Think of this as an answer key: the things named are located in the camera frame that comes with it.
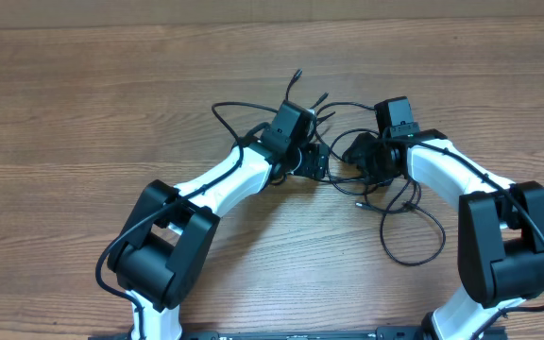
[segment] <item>wooden tabletop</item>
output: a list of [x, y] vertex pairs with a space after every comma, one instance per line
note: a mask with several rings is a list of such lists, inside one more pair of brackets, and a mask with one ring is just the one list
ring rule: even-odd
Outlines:
[[[97, 257], [148, 182], [183, 182], [226, 157], [232, 139], [212, 103], [277, 107], [298, 67], [291, 98], [304, 106], [325, 91], [367, 104], [408, 95], [423, 128], [497, 175], [544, 185], [544, 17], [0, 31], [0, 339], [125, 332], [128, 303], [96, 285]], [[239, 133], [271, 119], [223, 114]], [[376, 127], [370, 113], [341, 109], [325, 136], [361, 127]], [[388, 202], [398, 187], [371, 198]], [[182, 324], [418, 324], [460, 284], [456, 213], [424, 189], [421, 207], [446, 227], [446, 248], [403, 267], [383, 252], [381, 217], [356, 200], [291, 178], [240, 203], [215, 235]], [[410, 260], [439, 245], [415, 213], [390, 217], [386, 237]], [[544, 339], [544, 313], [502, 324], [514, 339]]]

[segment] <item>wooden table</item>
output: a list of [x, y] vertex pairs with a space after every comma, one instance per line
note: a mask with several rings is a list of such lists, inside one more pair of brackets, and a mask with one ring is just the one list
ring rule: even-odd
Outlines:
[[[212, 103], [277, 107], [298, 67], [298, 103], [325, 91], [368, 104], [408, 95], [422, 127], [498, 175], [544, 185], [543, 17], [0, 31], [0, 339], [126, 331], [128, 303], [94, 281], [98, 255], [148, 182], [189, 180], [226, 157], [232, 139]], [[240, 133], [271, 119], [223, 112]], [[376, 123], [344, 109], [329, 127], [328, 139]], [[424, 190], [421, 206], [448, 240], [435, 261], [409, 268], [383, 252], [381, 217], [354, 201], [292, 178], [241, 203], [182, 304], [185, 328], [418, 324], [460, 283], [455, 212]], [[402, 258], [438, 247], [414, 213], [386, 227]], [[544, 314], [502, 324], [514, 339], [544, 339]]]

